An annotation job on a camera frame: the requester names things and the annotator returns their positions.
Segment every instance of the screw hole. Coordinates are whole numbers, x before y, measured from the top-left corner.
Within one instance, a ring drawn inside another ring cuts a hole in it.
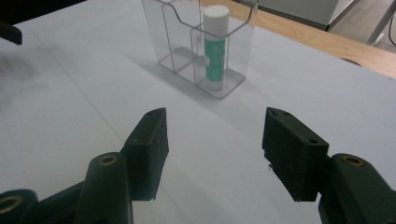
[[[364,162],[361,159],[356,158],[356,157],[345,156],[345,157],[343,157],[343,160],[347,164],[356,166],[356,167],[361,167],[364,164]]]
[[[99,160],[99,164],[101,165],[110,165],[116,162],[117,157],[115,156],[104,156],[101,160]]]
[[[0,200],[0,214],[12,211],[14,208],[18,207],[22,202],[22,197],[20,195],[8,196]]]

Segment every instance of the transparent plastic bin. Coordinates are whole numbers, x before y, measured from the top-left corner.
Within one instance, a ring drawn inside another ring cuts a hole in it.
[[[246,79],[258,0],[240,0],[239,3],[142,0],[142,3],[160,65],[216,98],[226,97]],[[205,30],[204,10],[216,5],[230,11],[227,35],[218,36]],[[210,60],[205,55],[205,40],[209,37],[224,40],[220,86],[215,89],[207,74]]]

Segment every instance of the white paper surface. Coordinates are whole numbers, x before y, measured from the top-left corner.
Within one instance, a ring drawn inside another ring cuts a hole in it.
[[[170,153],[157,200],[135,223],[320,223],[295,203],[261,149],[267,106],[369,161],[396,189],[396,84],[256,29],[247,80],[215,100],[155,60],[139,1],[88,1],[18,25],[0,41],[0,192],[42,200],[119,151],[148,111],[167,108]]]

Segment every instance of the glue stick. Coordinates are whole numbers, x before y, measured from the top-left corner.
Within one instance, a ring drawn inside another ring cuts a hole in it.
[[[205,85],[212,91],[221,91],[224,85],[224,36],[228,34],[229,15],[230,10],[225,6],[211,6],[204,10],[204,30],[208,32],[208,34],[204,35],[206,57]]]

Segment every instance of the white cap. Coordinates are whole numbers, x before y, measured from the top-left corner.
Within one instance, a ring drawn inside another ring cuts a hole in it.
[[[228,34],[230,10],[221,5],[215,5],[204,10],[204,30],[212,35],[225,36]]]

